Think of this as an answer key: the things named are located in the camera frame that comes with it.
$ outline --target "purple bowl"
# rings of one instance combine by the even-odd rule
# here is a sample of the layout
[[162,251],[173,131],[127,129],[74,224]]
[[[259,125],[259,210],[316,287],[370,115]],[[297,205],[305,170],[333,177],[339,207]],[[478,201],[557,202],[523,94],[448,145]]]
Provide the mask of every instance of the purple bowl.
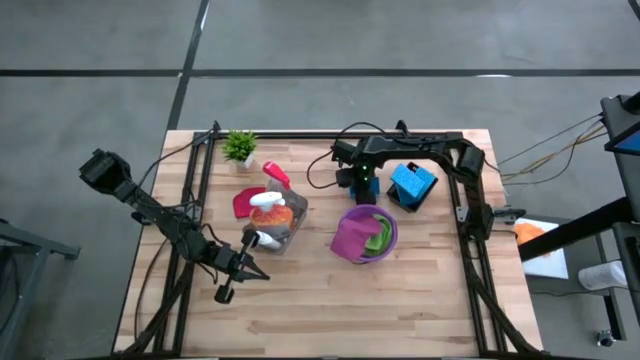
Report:
[[366,205],[366,204],[357,205],[356,207],[349,209],[349,211],[347,211],[342,216],[342,218],[340,218],[340,222],[342,222],[343,219],[357,220],[358,218],[365,217],[365,216],[372,216],[374,214],[378,214],[386,217],[391,223],[391,241],[389,242],[389,246],[387,247],[387,249],[378,256],[374,256],[374,257],[366,257],[364,255],[360,256],[358,260],[363,263],[382,260],[391,253],[393,248],[396,246],[396,243],[398,242],[398,224],[396,223],[396,220],[381,207],[378,207],[375,205]]

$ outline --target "white spray nozzle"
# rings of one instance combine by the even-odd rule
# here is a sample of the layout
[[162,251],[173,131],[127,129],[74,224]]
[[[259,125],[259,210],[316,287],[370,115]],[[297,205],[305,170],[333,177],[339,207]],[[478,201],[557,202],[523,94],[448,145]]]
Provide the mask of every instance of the white spray nozzle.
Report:
[[271,211],[273,205],[284,205],[282,194],[276,191],[267,191],[253,195],[249,200],[251,206],[257,206],[263,212]]
[[271,249],[271,250],[278,250],[282,247],[282,244],[274,240],[273,237],[271,237],[271,235],[262,231],[256,231],[256,232],[258,233],[259,245],[262,245],[267,249]]

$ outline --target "butcher block tabletop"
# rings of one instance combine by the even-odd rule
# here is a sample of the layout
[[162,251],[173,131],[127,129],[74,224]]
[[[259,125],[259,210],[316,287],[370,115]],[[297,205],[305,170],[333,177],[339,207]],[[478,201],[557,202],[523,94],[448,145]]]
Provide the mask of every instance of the butcher block tabletop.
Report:
[[[412,133],[434,132],[419,130]],[[485,151],[495,164],[489,131],[460,130]],[[169,131],[163,154],[188,144],[194,131]],[[309,163],[325,154],[332,140],[260,140],[256,163],[241,171],[225,162],[217,140],[209,177],[203,222],[216,235],[239,249],[247,219],[236,219],[232,199],[247,187],[264,186],[262,164],[274,161],[291,178],[292,189],[309,200],[306,220],[283,255],[251,250],[256,264],[270,281],[236,283],[231,304],[214,301],[217,285],[195,268],[182,348],[183,356],[268,357],[427,357],[478,354],[467,295],[460,246],[446,174],[430,160],[412,160],[441,179],[421,208],[408,213],[392,204],[385,192],[399,163],[388,161],[377,170],[381,196],[378,206],[398,223],[398,243],[385,259],[355,265],[329,250],[340,217],[355,206],[346,189],[312,188],[306,179]],[[180,203],[189,148],[162,161],[152,195],[160,203]],[[202,159],[196,169],[197,192]],[[315,184],[335,181],[337,164],[326,157],[311,171]],[[144,169],[132,169],[134,178]],[[486,201],[505,205],[499,174],[484,167]],[[510,227],[495,225],[496,228]],[[155,226],[144,228],[127,292],[115,351],[134,340],[134,312],[147,267],[164,241]],[[531,304],[516,241],[508,232],[494,232],[487,241],[498,302],[524,337],[538,349],[542,342]],[[139,330],[148,324],[161,303],[169,263],[165,245],[151,272],[138,317]],[[218,285],[226,281],[220,274]],[[489,349],[495,349],[491,322],[482,305]],[[171,345],[177,306],[170,315],[165,344]]]

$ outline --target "white paper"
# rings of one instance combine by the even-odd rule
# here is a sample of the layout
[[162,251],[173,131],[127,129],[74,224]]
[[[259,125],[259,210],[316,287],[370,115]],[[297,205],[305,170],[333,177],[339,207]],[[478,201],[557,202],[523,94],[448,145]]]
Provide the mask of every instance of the white paper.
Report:
[[[544,231],[553,230],[558,224],[537,221],[531,219],[520,218],[516,220],[516,224],[528,223],[537,226]],[[547,255],[539,256],[535,259],[525,261],[522,266],[524,273],[527,275],[546,276],[558,279],[568,279],[569,272],[567,270],[567,261],[564,257],[564,250],[558,249]]]

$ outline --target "gray floor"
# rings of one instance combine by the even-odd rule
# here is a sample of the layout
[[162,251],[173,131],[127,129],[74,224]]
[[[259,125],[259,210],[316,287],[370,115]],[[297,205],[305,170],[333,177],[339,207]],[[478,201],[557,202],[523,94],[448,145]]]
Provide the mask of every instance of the gray floor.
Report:
[[[179,68],[198,4],[0,0],[0,69]],[[217,0],[195,67],[639,68],[640,43],[629,40],[639,34],[626,0]],[[633,77],[192,79],[178,127],[204,129],[215,119],[226,128],[341,128],[404,119],[414,128],[489,128],[504,159],[638,84]],[[125,157],[138,178],[158,156],[176,86],[177,79],[0,78],[0,217],[82,246],[75,263],[48,265],[21,358],[109,352],[140,228],[128,207],[82,184],[77,168],[100,147]],[[553,182],[508,188],[510,202],[570,218],[618,198],[622,186],[603,143],[581,146]],[[563,161],[529,179],[554,174]],[[637,357],[640,329],[621,297],[631,340],[602,349],[592,341],[607,327],[600,298],[534,295],[546,350]]]

